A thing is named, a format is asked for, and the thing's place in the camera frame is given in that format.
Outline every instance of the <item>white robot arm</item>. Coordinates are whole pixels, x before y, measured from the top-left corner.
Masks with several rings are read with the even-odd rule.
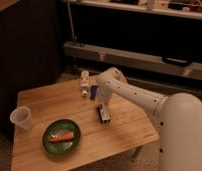
[[[159,116],[160,171],[202,171],[202,102],[193,95],[170,97],[120,81],[122,72],[110,68],[96,77],[100,102],[116,93]]]

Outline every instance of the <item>white cap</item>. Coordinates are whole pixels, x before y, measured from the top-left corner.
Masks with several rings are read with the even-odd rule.
[[[85,97],[87,95],[87,90],[82,90],[82,96]]]

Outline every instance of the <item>food on plate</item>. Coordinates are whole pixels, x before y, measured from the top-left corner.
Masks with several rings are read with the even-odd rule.
[[[61,142],[61,141],[71,141],[74,138],[74,132],[68,131],[58,136],[51,136],[49,142]]]

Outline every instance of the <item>table leg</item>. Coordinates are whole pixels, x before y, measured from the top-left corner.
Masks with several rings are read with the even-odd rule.
[[[137,147],[137,148],[135,149],[135,151],[134,151],[134,153],[133,153],[133,155],[132,155],[132,161],[133,161],[133,162],[134,162],[135,159],[137,158],[137,156],[138,156],[138,154],[140,153],[141,149],[142,149],[142,146]]]

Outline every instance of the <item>green plate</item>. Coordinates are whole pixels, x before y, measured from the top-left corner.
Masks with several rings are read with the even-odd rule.
[[[67,131],[74,132],[74,139],[71,141],[49,142],[50,137],[58,136]],[[80,128],[78,125],[68,119],[61,119],[49,125],[43,135],[43,147],[51,155],[62,156],[72,151],[80,140]]]

